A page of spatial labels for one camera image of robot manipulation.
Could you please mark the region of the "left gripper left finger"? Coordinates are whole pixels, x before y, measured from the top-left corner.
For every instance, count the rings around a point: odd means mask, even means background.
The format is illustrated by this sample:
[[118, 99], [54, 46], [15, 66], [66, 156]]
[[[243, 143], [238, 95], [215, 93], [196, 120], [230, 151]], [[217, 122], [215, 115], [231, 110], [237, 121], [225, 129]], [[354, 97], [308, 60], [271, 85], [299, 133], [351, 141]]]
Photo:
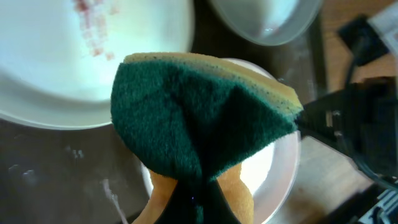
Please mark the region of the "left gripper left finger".
[[155, 224], [194, 224], [197, 222], [197, 203], [190, 188], [178, 182]]

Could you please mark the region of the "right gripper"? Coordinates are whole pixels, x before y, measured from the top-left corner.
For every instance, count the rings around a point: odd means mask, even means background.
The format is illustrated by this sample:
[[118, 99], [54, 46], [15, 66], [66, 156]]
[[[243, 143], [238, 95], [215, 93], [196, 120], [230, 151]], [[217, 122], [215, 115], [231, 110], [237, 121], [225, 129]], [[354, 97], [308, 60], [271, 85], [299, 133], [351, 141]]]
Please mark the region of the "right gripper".
[[364, 175], [397, 190], [397, 83], [352, 83], [304, 106], [295, 120], [311, 136], [349, 157]]

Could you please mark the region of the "green yellow sponge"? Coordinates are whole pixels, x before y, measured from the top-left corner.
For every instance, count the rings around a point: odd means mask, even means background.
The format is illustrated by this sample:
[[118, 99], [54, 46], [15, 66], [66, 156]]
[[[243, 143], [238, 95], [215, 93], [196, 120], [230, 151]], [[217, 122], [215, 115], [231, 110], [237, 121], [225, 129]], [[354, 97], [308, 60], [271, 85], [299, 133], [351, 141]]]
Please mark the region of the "green yellow sponge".
[[244, 160], [297, 130], [295, 90], [221, 58], [135, 53], [119, 64], [111, 119], [123, 143], [148, 168], [154, 186], [137, 223], [155, 223], [178, 182], [195, 196], [216, 180], [240, 223], [254, 221], [241, 180]]

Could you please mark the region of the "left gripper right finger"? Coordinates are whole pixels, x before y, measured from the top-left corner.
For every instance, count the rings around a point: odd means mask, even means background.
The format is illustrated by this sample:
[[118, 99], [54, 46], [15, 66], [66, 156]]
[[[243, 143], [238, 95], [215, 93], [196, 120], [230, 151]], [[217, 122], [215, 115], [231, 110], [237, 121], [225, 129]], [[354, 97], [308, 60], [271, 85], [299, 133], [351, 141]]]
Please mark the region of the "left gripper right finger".
[[204, 224], [240, 224], [216, 180], [207, 183], [200, 193]]

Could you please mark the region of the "white plate bottom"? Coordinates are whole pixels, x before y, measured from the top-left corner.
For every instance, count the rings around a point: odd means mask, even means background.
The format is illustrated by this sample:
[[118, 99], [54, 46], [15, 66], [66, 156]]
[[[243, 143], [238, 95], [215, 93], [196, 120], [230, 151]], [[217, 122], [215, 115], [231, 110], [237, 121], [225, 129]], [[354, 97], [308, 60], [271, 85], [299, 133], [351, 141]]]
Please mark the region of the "white plate bottom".
[[254, 200], [254, 224], [267, 223], [294, 184], [300, 157], [300, 133], [288, 134], [246, 159], [241, 180]]

